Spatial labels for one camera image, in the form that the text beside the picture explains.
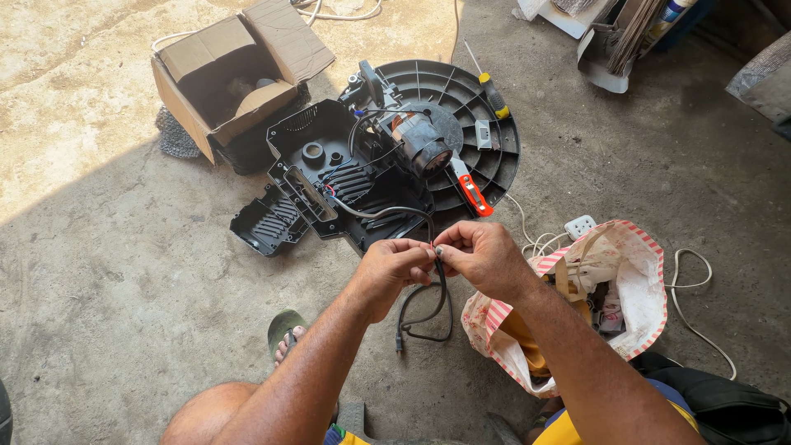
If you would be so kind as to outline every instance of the white power strip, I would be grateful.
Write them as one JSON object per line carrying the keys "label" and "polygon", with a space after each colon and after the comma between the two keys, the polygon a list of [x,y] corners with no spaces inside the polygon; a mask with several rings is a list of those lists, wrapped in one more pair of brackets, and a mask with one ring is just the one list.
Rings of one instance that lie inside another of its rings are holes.
{"label": "white power strip", "polygon": [[577,219],[572,219],[563,226],[566,232],[569,232],[569,237],[574,241],[593,227],[596,227],[596,222],[593,221],[591,215],[582,215]]}

